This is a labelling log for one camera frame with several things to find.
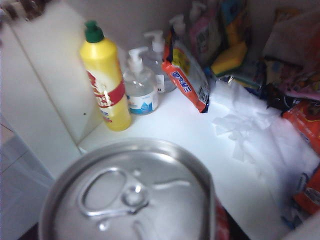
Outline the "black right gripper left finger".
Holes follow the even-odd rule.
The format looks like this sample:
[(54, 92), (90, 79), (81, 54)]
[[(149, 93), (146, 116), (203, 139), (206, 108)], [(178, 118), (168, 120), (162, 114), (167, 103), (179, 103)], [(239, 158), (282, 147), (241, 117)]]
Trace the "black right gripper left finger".
[(33, 226), (23, 234), (23, 240), (39, 240), (38, 226)]

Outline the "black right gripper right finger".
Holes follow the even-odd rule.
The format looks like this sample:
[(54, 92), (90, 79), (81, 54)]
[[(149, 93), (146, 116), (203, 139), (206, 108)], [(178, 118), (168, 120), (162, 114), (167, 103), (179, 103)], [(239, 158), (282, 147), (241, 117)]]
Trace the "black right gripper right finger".
[(230, 240), (250, 240), (247, 234), (241, 229), (233, 217), (226, 212), (228, 227), (229, 227), (229, 239)]

